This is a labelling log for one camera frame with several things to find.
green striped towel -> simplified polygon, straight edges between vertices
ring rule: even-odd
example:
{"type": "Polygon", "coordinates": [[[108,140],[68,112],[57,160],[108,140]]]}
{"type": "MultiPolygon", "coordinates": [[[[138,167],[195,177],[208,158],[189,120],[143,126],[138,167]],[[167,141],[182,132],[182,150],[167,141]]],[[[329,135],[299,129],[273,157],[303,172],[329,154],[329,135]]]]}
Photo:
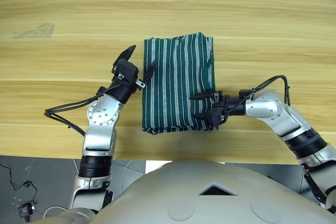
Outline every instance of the green striped towel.
{"type": "Polygon", "coordinates": [[[142,96],[143,131],[213,130],[194,114],[211,108],[210,98],[189,97],[215,90],[213,37],[202,33],[145,40],[144,70],[156,60],[154,75],[142,96]]]}

wood grain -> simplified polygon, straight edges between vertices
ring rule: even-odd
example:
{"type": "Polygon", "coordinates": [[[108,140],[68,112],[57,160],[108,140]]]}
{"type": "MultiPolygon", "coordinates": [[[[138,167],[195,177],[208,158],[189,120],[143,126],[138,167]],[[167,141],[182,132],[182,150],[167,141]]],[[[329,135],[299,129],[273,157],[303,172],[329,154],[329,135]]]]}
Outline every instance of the wood grain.
{"type": "MultiPolygon", "coordinates": [[[[283,73],[292,105],[336,145],[336,0],[0,0],[1,155],[80,157],[82,137],[43,116],[92,96],[119,53],[142,76],[143,40],[214,36],[216,87],[234,95],[283,73]],[[49,38],[13,38],[53,23],[49,38]]],[[[274,89],[282,92],[282,83],[274,89]]],[[[141,132],[142,95],[124,107],[115,158],[295,164],[264,124],[230,118],[218,132],[141,132]]],[[[64,115],[86,129],[86,109],[64,115]]]]}

white stripe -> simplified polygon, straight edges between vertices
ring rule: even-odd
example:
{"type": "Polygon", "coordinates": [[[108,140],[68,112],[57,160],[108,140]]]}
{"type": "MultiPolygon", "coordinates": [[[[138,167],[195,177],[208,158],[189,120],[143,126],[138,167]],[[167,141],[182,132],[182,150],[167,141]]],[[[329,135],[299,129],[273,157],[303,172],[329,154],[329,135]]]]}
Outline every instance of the white stripe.
{"type": "Polygon", "coordinates": [[[182,84],[183,83],[183,79],[182,79],[182,54],[181,54],[182,42],[180,43],[179,48],[180,48],[180,63],[181,63],[181,65],[180,65],[180,67],[181,67],[181,82],[180,83],[181,83],[181,98],[182,98],[182,115],[183,115],[183,122],[184,122],[183,127],[185,127],[186,123],[185,123],[185,118],[184,118],[184,102],[183,102],[183,100],[185,99],[185,95],[183,93],[183,84],[182,84]]]}
{"type": "MultiPolygon", "coordinates": [[[[146,69],[144,69],[144,71],[148,70],[148,40],[147,40],[147,48],[146,48],[146,69]]],[[[148,93],[148,89],[145,90],[145,128],[147,128],[147,93],[148,93]]]]}
{"type": "MultiPolygon", "coordinates": [[[[158,62],[157,65],[158,65],[158,66],[160,66],[160,41],[161,41],[161,40],[159,39],[159,53],[158,53],[158,55],[157,55],[157,56],[158,56],[158,57],[157,57],[157,58],[158,58],[158,59],[157,59],[157,60],[158,60],[158,61],[157,61],[157,62],[158,62]]],[[[158,91],[157,91],[157,92],[158,92],[158,93],[157,93],[157,94],[158,94],[158,95],[157,95],[157,107],[158,107],[158,117],[157,117],[157,120],[158,120],[158,121],[157,121],[157,122],[158,122],[158,123],[157,123],[157,124],[158,124],[158,127],[160,128],[160,91],[159,91],[159,88],[160,88],[160,67],[157,68],[157,75],[158,75],[158,85],[157,85],[157,88],[158,88],[158,89],[157,89],[157,90],[158,90],[158,91]]]]}
{"type": "MultiPolygon", "coordinates": [[[[210,55],[211,55],[211,37],[209,37],[209,43],[208,43],[208,61],[210,60],[210,55]]],[[[211,84],[211,65],[208,69],[208,80],[211,84]]]]}
{"type": "MultiPolygon", "coordinates": [[[[213,49],[213,45],[212,45],[212,37],[210,37],[210,52],[214,53],[214,52],[212,51],[212,49],[213,49]]],[[[213,65],[213,64],[211,64],[211,67],[210,67],[210,83],[212,83],[212,65],[213,65]]]]}
{"type": "MultiPolygon", "coordinates": [[[[205,68],[205,65],[206,65],[206,60],[205,60],[205,56],[204,56],[204,41],[203,41],[203,36],[202,36],[202,60],[203,60],[203,65],[202,65],[202,70],[205,68]]],[[[204,78],[204,76],[203,76],[203,72],[201,71],[201,81],[202,81],[202,87],[203,87],[203,91],[205,91],[205,87],[204,87],[204,82],[203,82],[203,78],[204,78]]],[[[204,109],[204,111],[207,111],[208,110],[208,99],[206,99],[205,100],[205,109],[204,109]]],[[[202,125],[203,125],[203,128],[206,128],[206,125],[205,125],[205,122],[204,121],[202,121],[202,125]]]]}
{"type": "Polygon", "coordinates": [[[189,59],[188,59],[188,38],[189,36],[185,36],[185,46],[184,46],[184,54],[185,54],[185,85],[186,85],[186,92],[187,92],[187,109],[188,109],[188,120],[191,127],[194,127],[193,120],[191,118],[191,111],[190,111],[190,89],[189,89],[189,59]]]}
{"type": "MultiPolygon", "coordinates": [[[[204,62],[204,52],[203,52],[203,34],[200,34],[201,36],[201,45],[202,45],[202,66],[200,67],[200,70],[201,70],[201,73],[198,73],[198,76],[201,75],[201,84],[202,84],[202,89],[200,88],[201,92],[202,91],[205,91],[205,88],[204,88],[204,83],[203,83],[203,75],[202,75],[202,70],[204,68],[204,65],[205,65],[205,62],[204,62]]],[[[200,61],[201,61],[201,58],[200,58],[200,53],[199,53],[199,49],[197,47],[197,50],[198,50],[198,61],[199,61],[199,65],[200,65],[200,61]]],[[[200,102],[200,113],[203,111],[203,101],[199,101],[200,102]]],[[[204,111],[207,110],[207,99],[205,100],[205,105],[206,105],[206,109],[204,111]]],[[[205,129],[206,126],[205,126],[205,122],[202,120],[202,126],[203,128],[205,129]]]]}
{"type": "Polygon", "coordinates": [[[209,62],[210,54],[209,54],[209,37],[206,37],[206,62],[209,62]]]}
{"type": "MultiPolygon", "coordinates": [[[[206,41],[206,47],[205,47],[205,53],[206,53],[206,55],[204,55],[204,48],[203,48],[203,45],[202,45],[202,51],[203,51],[203,60],[204,60],[204,65],[207,65],[207,63],[208,63],[208,38],[207,37],[205,37],[205,41],[206,41]]],[[[209,101],[210,101],[210,103],[211,103],[211,99],[207,99],[207,101],[206,101],[206,109],[205,109],[205,111],[207,111],[208,109],[209,109],[209,106],[208,106],[208,104],[209,104],[209,101]]]]}
{"type": "Polygon", "coordinates": [[[208,53],[208,55],[207,55],[207,59],[209,60],[210,59],[210,37],[207,37],[207,40],[206,40],[206,43],[207,43],[207,53],[208,53]]]}
{"type": "MultiPolygon", "coordinates": [[[[155,60],[155,38],[152,39],[152,57],[151,61],[153,62],[155,60]]],[[[155,71],[152,77],[151,81],[151,127],[155,127],[154,123],[154,80],[155,80],[155,71]]]]}
{"type": "Polygon", "coordinates": [[[180,115],[178,112],[179,109],[179,96],[177,93],[177,88],[176,88],[176,80],[177,80],[177,40],[175,41],[175,47],[174,47],[174,91],[175,91],[175,103],[176,103],[176,123],[178,126],[180,126],[180,115]]]}
{"type": "Polygon", "coordinates": [[[166,61],[167,40],[163,41],[163,127],[167,127],[167,97],[166,97],[166,61]]]}
{"type": "MultiPolygon", "coordinates": [[[[198,49],[198,37],[201,33],[197,33],[196,34],[196,39],[195,39],[195,52],[196,52],[196,86],[197,86],[197,91],[198,93],[201,92],[201,87],[199,85],[199,75],[200,75],[200,53],[199,53],[199,49],[198,49]]],[[[198,101],[198,112],[201,113],[203,110],[202,108],[202,101],[198,101]]],[[[202,127],[205,127],[205,124],[204,124],[204,121],[202,120],[201,121],[201,124],[202,124],[202,127]]]]}
{"type": "MultiPolygon", "coordinates": [[[[193,81],[193,89],[194,89],[194,56],[193,56],[193,38],[194,38],[194,35],[193,34],[191,34],[191,42],[190,42],[190,49],[191,49],[191,53],[192,53],[192,55],[191,55],[191,65],[193,66],[192,68],[191,68],[191,74],[192,74],[192,81],[193,81]]],[[[193,101],[194,102],[194,114],[196,114],[196,106],[195,106],[195,103],[196,103],[196,101],[193,101]]],[[[197,124],[197,128],[199,128],[199,125],[198,125],[198,121],[197,121],[197,119],[195,119],[195,121],[196,121],[196,124],[197,124]]]]}
{"type": "Polygon", "coordinates": [[[169,97],[170,97],[170,119],[171,119],[171,126],[173,126],[173,114],[172,114],[172,92],[171,92],[171,83],[172,83],[172,79],[171,79],[171,66],[170,66],[170,62],[171,62],[171,56],[172,56],[172,40],[170,40],[170,51],[169,51],[169,97]]]}

